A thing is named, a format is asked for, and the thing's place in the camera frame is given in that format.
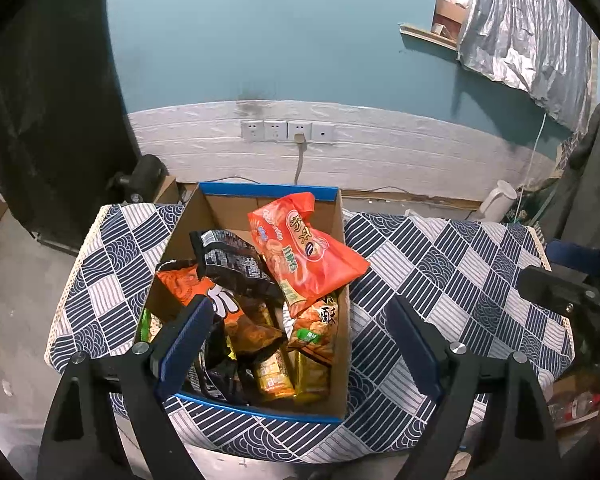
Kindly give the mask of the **orange squid snack bag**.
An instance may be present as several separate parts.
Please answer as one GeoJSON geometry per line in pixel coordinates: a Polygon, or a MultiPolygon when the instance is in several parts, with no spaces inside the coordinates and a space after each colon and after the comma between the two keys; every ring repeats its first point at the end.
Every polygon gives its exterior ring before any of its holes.
{"type": "Polygon", "coordinates": [[[240,296],[208,278],[200,280],[196,264],[182,266],[176,262],[175,265],[176,269],[157,271],[159,282],[184,307],[197,295],[207,296],[212,302],[213,312],[224,322],[225,333],[230,336],[236,356],[249,356],[268,350],[277,337],[276,331],[253,321],[245,310],[248,308],[249,312],[257,313],[259,304],[264,302],[240,296]]]}

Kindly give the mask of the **yellow red cracker pack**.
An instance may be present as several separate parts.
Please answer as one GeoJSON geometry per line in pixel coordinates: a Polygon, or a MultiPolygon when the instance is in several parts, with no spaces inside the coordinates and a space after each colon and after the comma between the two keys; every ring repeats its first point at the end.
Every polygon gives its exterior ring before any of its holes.
{"type": "Polygon", "coordinates": [[[256,322],[276,331],[277,337],[266,350],[265,359],[258,359],[254,363],[253,373],[257,378],[258,389],[263,400],[272,402],[280,399],[289,399],[294,396],[286,353],[284,351],[285,337],[273,320],[266,304],[259,304],[254,315],[256,322]]]}

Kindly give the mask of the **black snack packet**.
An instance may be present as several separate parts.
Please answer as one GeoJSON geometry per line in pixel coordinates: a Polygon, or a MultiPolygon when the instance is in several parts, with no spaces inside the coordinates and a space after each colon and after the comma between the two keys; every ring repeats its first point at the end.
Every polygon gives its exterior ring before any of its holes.
{"type": "Polygon", "coordinates": [[[253,299],[282,304],[284,294],[256,248],[227,230],[189,233],[197,275],[253,299]]]}

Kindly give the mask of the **red orange snack bag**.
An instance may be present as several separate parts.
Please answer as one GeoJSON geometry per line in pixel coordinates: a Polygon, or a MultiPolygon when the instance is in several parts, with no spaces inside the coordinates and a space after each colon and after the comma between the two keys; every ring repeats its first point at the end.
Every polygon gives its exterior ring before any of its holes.
{"type": "Polygon", "coordinates": [[[355,250],[311,226],[314,207],[314,195],[300,192],[248,214],[253,245],[293,318],[368,269],[368,262],[355,250]]]}

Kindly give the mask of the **silver blue biscuit package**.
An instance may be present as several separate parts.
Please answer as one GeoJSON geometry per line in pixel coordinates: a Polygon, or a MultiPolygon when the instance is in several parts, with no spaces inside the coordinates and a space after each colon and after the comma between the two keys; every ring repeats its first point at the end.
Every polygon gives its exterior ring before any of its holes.
{"type": "Polygon", "coordinates": [[[215,315],[211,330],[202,343],[187,374],[193,388],[206,398],[234,405],[246,403],[238,374],[237,356],[222,318],[215,315]]]}

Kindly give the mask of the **orange green cracker bag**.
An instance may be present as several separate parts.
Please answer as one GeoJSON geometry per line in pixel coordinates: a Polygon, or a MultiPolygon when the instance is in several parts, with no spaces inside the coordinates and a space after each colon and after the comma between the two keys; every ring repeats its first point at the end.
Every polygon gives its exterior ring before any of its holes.
{"type": "Polygon", "coordinates": [[[337,296],[329,294],[303,310],[296,318],[283,305],[283,326],[289,350],[297,350],[308,358],[332,366],[338,332],[337,296]]]}

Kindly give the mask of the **yellow snack bar package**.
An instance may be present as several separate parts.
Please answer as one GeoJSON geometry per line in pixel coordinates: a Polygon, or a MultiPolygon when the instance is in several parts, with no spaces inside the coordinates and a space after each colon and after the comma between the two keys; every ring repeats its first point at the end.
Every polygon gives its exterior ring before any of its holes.
{"type": "Polygon", "coordinates": [[[301,352],[294,363],[294,398],[308,404],[327,399],[330,393],[330,368],[301,352]]]}

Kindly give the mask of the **green popcorn snack bag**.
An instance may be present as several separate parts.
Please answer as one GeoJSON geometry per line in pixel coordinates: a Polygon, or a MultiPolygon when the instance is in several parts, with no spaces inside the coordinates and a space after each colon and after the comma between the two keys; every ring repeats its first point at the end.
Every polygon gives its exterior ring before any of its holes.
{"type": "Polygon", "coordinates": [[[151,343],[162,329],[162,322],[149,310],[144,309],[138,323],[137,340],[151,343]]]}

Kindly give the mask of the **navy patterned tablecloth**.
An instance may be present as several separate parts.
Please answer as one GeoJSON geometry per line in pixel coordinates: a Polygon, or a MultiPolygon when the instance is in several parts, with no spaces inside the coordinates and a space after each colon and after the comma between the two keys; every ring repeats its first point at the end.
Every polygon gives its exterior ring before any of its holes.
{"type": "MultiPolygon", "coordinates": [[[[125,352],[140,320],[152,274],[184,208],[110,205],[99,211],[62,293],[45,361],[63,370],[70,356],[125,352]]],[[[348,410],[338,424],[299,422],[216,408],[178,394],[166,411],[184,443],[281,463],[346,462],[412,448],[434,414],[388,333],[385,305],[404,297],[450,341],[478,356],[528,356],[542,387],[574,357],[562,316],[524,300],[516,281],[541,261],[525,226],[357,212],[344,239],[370,260],[349,290],[352,365],[348,410]]]]}

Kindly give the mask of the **white electric kettle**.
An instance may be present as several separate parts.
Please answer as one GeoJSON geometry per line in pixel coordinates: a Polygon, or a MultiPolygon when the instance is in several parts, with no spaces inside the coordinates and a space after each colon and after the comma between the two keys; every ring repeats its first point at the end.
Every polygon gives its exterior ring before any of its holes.
{"type": "Polygon", "coordinates": [[[516,199],[516,190],[508,182],[498,180],[495,188],[492,188],[481,203],[478,209],[479,218],[489,222],[502,221],[516,199]]]}

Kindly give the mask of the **silver foil curtain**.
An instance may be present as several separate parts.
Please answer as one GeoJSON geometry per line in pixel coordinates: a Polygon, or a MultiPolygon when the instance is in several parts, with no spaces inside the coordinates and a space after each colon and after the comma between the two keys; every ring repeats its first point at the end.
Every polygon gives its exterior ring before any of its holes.
{"type": "Polygon", "coordinates": [[[457,39],[468,70],[528,93],[582,132],[593,105],[594,34],[568,0],[452,0],[467,6],[457,39]]]}

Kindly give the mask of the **wooden shelf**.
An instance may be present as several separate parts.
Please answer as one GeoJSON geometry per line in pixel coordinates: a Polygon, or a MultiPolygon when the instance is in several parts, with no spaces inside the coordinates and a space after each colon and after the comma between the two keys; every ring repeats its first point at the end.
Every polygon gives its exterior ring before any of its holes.
{"type": "Polygon", "coordinates": [[[467,15],[467,6],[454,0],[436,0],[430,29],[426,30],[403,23],[399,25],[400,34],[456,51],[460,30],[467,15]]]}

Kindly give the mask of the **white wall socket strip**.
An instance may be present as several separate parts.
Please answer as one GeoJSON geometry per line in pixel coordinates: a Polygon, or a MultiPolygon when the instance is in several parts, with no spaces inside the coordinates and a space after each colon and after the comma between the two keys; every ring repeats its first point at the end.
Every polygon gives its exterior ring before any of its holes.
{"type": "Polygon", "coordinates": [[[337,141],[336,128],[329,122],[303,120],[248,119],[240,122],[240,133],[249,142],[332,144],[337,141]]]}

